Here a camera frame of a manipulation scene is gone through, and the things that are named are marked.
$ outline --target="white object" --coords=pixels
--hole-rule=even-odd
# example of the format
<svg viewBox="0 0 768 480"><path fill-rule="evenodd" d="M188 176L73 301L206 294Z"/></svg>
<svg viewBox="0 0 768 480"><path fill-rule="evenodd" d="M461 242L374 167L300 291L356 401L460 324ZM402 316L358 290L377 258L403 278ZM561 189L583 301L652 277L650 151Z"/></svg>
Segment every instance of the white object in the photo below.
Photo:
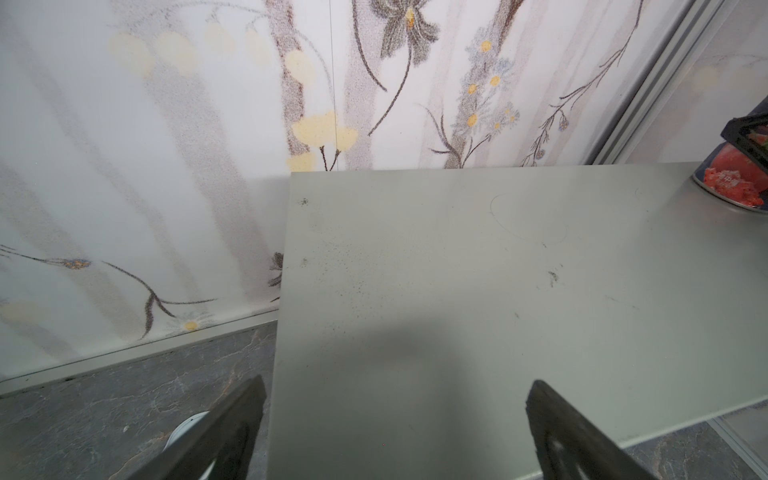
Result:
<svg viewBox="0 0 768 480"><path fill-rule="evenodd" d="M184 433L189 431L189 429L191 429L195 423L199 422L200 419L202 419L206 414L207 412L195 413L190 418L184 420L178 427L176 427L174 431L170 433L170 436L168 437L168 443L165 444L165 448L163 448L163 450L167 449L171 443L176 442ZM210 471L214 469L214 463L216 462L211 462L211 464L208 466L206 471L200 477L200 480L208 479L208 475L210 475Z"/></svg>
<svg viewBox="0 0 768 480"><path fill-rule="evenodd" d="M626 446L768 396L768 221L697 163L294 174L269 478L520 478L543 379Z"/></svg>

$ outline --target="yellow flower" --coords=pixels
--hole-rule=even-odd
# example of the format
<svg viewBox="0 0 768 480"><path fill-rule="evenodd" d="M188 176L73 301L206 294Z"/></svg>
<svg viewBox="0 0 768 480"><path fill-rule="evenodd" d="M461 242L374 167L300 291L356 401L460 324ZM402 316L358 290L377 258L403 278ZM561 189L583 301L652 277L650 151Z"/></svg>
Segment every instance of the yellow flower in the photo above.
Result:
<svg viewBox="0 0 768 480"><path fill-rule="evenodd" d="M127 33L118 33L109 41L109 52L123 67L144 78L152 75L154 57L147 44Z"/></svg>
<svg viewBox="0 0 768 480"><path fill-rule="evenodd" d="M301 50L291 50L286 54L286 68L290 76L302 85L310 85L315 81L312 61Z"/></svg>
<svg viewBox="0 0 768 480"><path fill-rule="evenodd" d="M292 172L311 172L315 170L315 153L308 151L305 154L294 155L286 163Z"/></svg>
<svg viewBox="0 0 768 480"><path fill-rule="evenodd" d="M0 316L13 323L37 323L45 311L32 302L10 302L0 305Z"/></svg>
<svg viewBox="0 0 768 480"><path fill-rule="evenodd" d="M406 10L406 27L408 30L413 28L413 23L414 23L413 8L408 7L408 10Z"/></svg>
<svg viewBox="0 0 768 480"><path fill-rule="evenodd" d="M155 39L154 50L184 77L192 75L197 69L197 51L180 33L164 31Z"/></svg>
<svg viewBox="0 0 768 480"><path fill-rule="evenodd" d="M336 136L336 116L333 110L324 115L302 117L291 125L296 138L310 147L322 147L331 143Z"/></svg>
<svg viewBox="0 0 768 480"><path fill-rule="evenodd" d="M698 94L711 90L720 80L720 69L714 65L699 68L693 76L694 91Z"/></svg>
<svg viewBox="0 0 768 480"><path fill-rule="evenodd" d="M346 151L352 148L357 141L357 130L349 127L340 127L336 131L336 149Z"/></svg>
<svg viewBox="0 0 768 480"><path fill-rule="evenodd" d="M266 43L264 37L255 30L245 32L243 43L248 55L256 62L256 65L264 66L270 63L270 46Z"/></svg>
<svg viewBox="0 0 768 480"><path fill-rule="evenodd" d="M234 38L221 23L208 22L203 36L210 48L218 54L231 55L237 49Z"/></svg>

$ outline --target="marble floor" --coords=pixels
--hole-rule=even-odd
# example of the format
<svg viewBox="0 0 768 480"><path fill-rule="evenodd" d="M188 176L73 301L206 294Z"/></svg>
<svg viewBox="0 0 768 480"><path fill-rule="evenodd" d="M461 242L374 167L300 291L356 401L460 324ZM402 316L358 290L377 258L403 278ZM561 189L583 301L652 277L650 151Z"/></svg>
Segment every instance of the marble floor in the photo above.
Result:
<svg viewBox="0 0 768 480"><path fill-rule="evenodd" d="M768 474L768 400L724 415L721 420L730 435L740 440L746 455L759 463L757 468Z"/></svg>
<svg viewBox="0 0 768 480"><path fill-rule="evenodd" d="M121 480L243 379L271 391L276 323L0 399L0 478ZM249 480L266 477L269 399ZM630 447L661 480L757 480L706 423Z"/></svg>

